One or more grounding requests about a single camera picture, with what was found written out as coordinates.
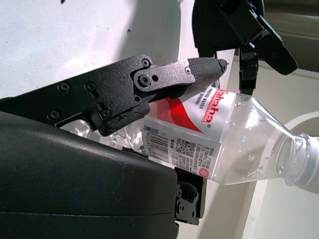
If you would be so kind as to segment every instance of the white wall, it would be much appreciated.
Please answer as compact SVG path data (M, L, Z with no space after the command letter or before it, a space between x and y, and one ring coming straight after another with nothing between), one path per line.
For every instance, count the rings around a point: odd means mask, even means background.
M0 97L10 97L141 53L177 60L181 11L178 0L10 0L0 28Z
M238 70L238 63L233 63L227 88L231 91L238 91ZM297 70L281 76L261 63L254 97L279 121L287 123L300 115L318 111L318 92L318 73ZM319 195L289 187L282 179L268 180L264 192L259 216L248 221L248 225L255 226L250 227L250 232L245 231L243 239L319 237Z

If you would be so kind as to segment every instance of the clear plastic bottle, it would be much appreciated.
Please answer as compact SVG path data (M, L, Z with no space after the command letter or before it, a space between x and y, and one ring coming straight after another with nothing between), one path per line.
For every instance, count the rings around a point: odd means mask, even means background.
M209 88L202 92L209 93ZM186 102L196 102L199 94L200 92L183 96L181 102L187 114L193 116L190 119L200 132L151 115L110 135L108 140L132 148L136 152L155 156L220 184L229 185L281 177L288 185L296 185L319 193L319 141L316 137L306 134L293 135L255 98L218 89L211 92L201 111L197 109L196 112L190 112ZM203 115L198 112L204 110L207 114L209 105L218 104L216 99L220 102L219 108L214 111L214 117L218 117L218 114L224 114L224 117L218 118L216 125L213 125L214 121L211 125L206 124ZM215 126L219 129L208 131ZM216 140L218 130L221 134L219 140ZM148 143L147 147L143 144L146 142L143 136L145 133L154 135L153 145L152 142ZM179 146L181 143L188 146L186 151L177 152L178 140ZM196 157L202 157L200 163Z

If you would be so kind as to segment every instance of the plastic water bottle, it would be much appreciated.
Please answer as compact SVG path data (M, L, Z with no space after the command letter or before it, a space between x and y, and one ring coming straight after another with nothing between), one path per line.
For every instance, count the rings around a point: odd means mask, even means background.
M248 95L207 87L164 99L108 140L220 184L281 177L319 194L319 140L293 135Z

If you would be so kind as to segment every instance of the bolt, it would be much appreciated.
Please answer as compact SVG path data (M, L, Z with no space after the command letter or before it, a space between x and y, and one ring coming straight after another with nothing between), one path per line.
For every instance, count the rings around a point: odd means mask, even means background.
M151 80L147 75L141 75L139 78L139 85L142 87L149 86L151 84Z
M142 60L142 65L143 65L144 67L149 67L149 66L150 66L150 62L148 61L148 59L143 59L143 60Z
M185 68L185 72L186 72L186 74L188 74L188 75L191 74L190 68L189 68L188 66Z
M49 120L56 120L60 117L60 113L58 111L51 111L49 114L48 114L48 118Z
M178 213L178 214L180 214L180 213L182 213L184 211L184 206L183 206L183 204L182 203L178 203L177 204L177 208L176 208L176 212Z
M111 112L109 110L103 110L102 115L104 116L104 118L108 118L111 116Z
M58 89L59 91L68 91L70 89L70 85L68 83L61 82L58 84Z
M96 85L93 82L88 82L88 83L85 84L85 89L88 92L93 92L96 89Z

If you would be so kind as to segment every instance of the red and white label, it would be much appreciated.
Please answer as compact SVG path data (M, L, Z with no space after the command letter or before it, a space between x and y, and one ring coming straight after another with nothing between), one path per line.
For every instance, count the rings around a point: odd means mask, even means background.
M151 104L144 120L146 154L211 178L236 94L207 87Z

